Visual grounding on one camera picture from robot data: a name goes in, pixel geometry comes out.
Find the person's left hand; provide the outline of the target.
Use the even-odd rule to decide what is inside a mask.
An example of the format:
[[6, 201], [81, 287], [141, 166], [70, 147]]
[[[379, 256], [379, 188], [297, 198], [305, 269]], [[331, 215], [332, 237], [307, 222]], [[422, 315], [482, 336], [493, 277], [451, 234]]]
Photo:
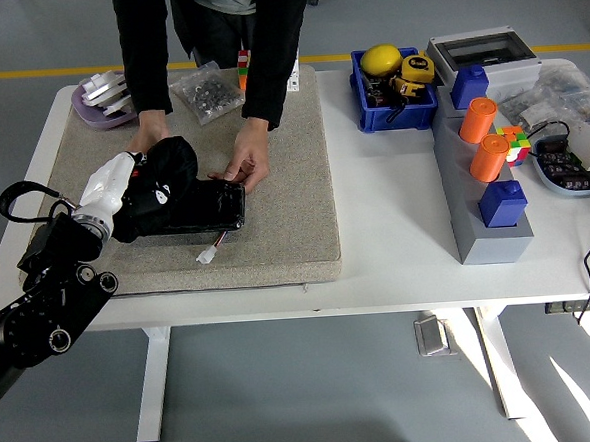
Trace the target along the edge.
[[247, 118], [238, 132], [232, 159], [222, 172], [210, 172], [209, 179], [223, 179], [242, 184], [250, 194], [270, 172], [269, 164], [269, 122], [258, 118]]

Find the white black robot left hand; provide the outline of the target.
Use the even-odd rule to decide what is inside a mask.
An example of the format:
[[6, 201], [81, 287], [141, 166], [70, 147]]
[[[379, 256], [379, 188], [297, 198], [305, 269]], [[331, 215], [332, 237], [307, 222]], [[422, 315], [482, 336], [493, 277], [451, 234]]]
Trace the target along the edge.
[[113, 216], [121, 210], [129, 179], [136, 166], [147, 158], [140, 153], [122, 152], [108, 160], [88, 180], [80, 198], [80, 207], [73, 218], [82, 224], [94, 225], [110, 235], [114, 226]]

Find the person's right hand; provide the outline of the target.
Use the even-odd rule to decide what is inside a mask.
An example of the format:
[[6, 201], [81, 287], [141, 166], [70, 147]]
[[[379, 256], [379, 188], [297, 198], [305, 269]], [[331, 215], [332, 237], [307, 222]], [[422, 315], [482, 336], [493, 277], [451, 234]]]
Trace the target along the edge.
[[156, 143], [170, 136], [164, 110], [152, 109], [138, 113], [139, 128], [126, 150], [138, 154], [147, 153]]

